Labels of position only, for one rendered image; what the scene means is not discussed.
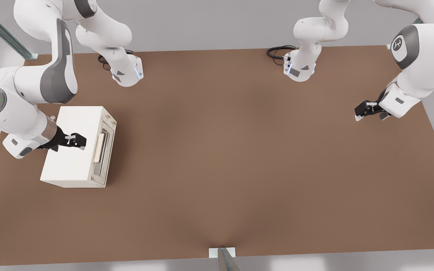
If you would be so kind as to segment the white oven body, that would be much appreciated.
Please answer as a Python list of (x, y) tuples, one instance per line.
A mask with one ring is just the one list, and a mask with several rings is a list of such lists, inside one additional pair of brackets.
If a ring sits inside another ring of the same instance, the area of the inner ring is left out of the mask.
[(92, 156), (97, 130), (102, 116), (102, 106), (62, 106), (57, 125), (65, 134), (75, 132), (86, 137), (84, 150), (60, 146), (48, 151), (40, 180), (59, 187), (98, 187), (90, 180)]

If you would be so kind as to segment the white oven door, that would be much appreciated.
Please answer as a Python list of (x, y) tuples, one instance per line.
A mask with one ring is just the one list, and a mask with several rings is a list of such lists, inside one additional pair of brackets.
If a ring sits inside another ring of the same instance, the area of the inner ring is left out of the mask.
[(102, 152), (100, 163), (92, 162), (90, 167), (90, 180), (93, 181), (95, 185), (97, 185), (98, 187), (106, 186), (107, 174), (110, 166), (110, 158), (112, 154), (113, 142), (115, 137), (116, 124), (117, 122), (110, 115), (110, 113), (108, 113), (107, 110), (103, 109), (101, 120), (97, 130), (96, 141), (98, 139), (98, 134), (102, 132), (105, 133), (106, 139), (105, 139), (104, 150)]

